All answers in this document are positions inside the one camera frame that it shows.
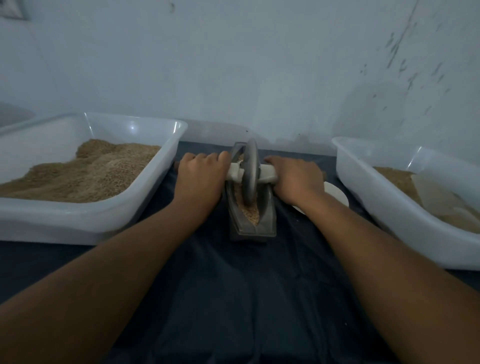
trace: dark blue tablecloth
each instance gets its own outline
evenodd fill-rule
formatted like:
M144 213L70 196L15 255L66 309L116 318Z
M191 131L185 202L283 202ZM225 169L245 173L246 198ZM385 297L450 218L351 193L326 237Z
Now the dark blue tablecloth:
M184 153L227 147L181 142ZM272 152L260 151L260 156ZM275 152L314 160L327 181L370 220L336 177L335 157ZM141 219L173 198L170 170ZM222 201L157 276L117 340L108 363L395 361L363 312L321 233L276 200L277 237L267 243L228 240ZM0 302L78 255L86 246L0 242ZM480 273L453 271L480 290Z

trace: grinder base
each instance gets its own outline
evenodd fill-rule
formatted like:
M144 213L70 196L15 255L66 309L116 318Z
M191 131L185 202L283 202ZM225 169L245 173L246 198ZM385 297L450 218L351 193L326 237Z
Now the grinder base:
M247 143L235 143L232 149L232 162L238 162L245 152ZM225 194L230 213L230 240L254 240L265 242L276 236L276 212L272 186L269 183L257 185L257 207L260 215L258 225L253 225L243 214L235 198L234 182L225 182Z

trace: metal disc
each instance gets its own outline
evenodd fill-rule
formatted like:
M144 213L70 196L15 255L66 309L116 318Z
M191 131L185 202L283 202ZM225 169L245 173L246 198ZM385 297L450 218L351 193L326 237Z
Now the metal disc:
M257 182L260 175L258 147L257 142L253 138L247 142L243 152L243 169L245 173L242 179L242 197L244 204L250 206L257 197Z

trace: pile of grain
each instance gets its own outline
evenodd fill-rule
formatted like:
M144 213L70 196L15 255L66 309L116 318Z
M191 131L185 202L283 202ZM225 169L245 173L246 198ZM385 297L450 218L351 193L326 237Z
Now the pile of grain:
M70 162L39 164L23 177L0 184L0 196L76 203L105 200L125 191L159 149L91 139L78 147Z
M393 183L400 191L402 191L413 201L419 204L422 208L424 208L420 196L417 192L417 188L412 181L412 172L395 170L388 167L374 168L381 175L387 178L391 183ZM468 210L473 216L480 220L480 213L477 210L470 206L466 206L466 210ZM449 225L455 226L456 228L480 234L480 228L478 227L478 225L474 224L472 221L466 219L461 215L433 215L441 221L446 222Z
M242 161L243 154L240 155L237 162L240 163ZM243 202L243 196L241 195L241 183L234 183L233 189L235 192L235 199L237 200L240 210L243 212L248 221L257 226L258 222L260 221L260 212L258 211L257 200L255 199L255 202L251 206L246 206Z

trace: hand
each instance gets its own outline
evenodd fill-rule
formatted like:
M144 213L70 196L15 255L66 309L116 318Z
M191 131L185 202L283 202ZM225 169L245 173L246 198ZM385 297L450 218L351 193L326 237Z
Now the hand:
M185 154L178 167L173 202L180 201L209 214L222 194L230 161L229 152L208 156L203 153L197 156Z
M274 191L285 203L299 206L312 194L324 193L322 171L314 162L279 156L268 156L265 161L275 167L278 182Z

